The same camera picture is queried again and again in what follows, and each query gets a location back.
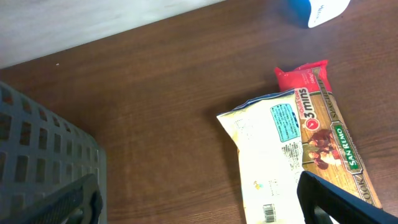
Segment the San Remo spaghetti packet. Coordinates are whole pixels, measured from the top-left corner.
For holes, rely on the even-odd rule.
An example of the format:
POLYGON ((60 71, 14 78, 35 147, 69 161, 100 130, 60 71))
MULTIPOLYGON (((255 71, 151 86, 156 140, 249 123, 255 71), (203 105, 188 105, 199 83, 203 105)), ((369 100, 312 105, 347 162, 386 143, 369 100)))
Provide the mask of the San Remo spaghetti packet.
POLYGON ((276 68, 281 91, 293 90, 303 145, 303 168, 365 202, 382 204, 349 134, 327 77, 328 62, 285 72, 276 68))

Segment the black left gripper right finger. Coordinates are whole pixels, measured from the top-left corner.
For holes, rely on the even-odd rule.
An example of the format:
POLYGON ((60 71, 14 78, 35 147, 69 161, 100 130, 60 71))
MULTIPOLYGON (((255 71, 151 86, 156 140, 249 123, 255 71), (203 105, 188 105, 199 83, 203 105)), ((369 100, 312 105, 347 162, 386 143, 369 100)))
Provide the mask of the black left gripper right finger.
POLYGON ((355 197, 321 177, 303 171, 297 196, 305 223, 392 224, 397 217, 355 197))

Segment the white chips bag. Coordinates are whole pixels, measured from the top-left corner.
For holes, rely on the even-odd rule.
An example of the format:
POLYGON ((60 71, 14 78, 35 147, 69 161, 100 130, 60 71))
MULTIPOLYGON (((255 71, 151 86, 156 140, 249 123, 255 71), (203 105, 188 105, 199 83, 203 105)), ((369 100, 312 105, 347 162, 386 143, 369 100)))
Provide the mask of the white chips bag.
POLYGON ((303 146, 294 91, 248 100, 217 117, 238 148, 247 223, 303 223, 303 146))

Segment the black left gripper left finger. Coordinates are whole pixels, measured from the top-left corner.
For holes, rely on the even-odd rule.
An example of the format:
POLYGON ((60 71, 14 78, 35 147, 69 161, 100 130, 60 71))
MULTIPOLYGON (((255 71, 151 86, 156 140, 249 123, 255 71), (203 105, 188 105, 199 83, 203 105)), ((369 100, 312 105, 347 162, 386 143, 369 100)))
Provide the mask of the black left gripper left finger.
POLYGON ((94 174, 87 174, 33 205, 1 220, 5 224, 98 224, 103 199, 94 174))

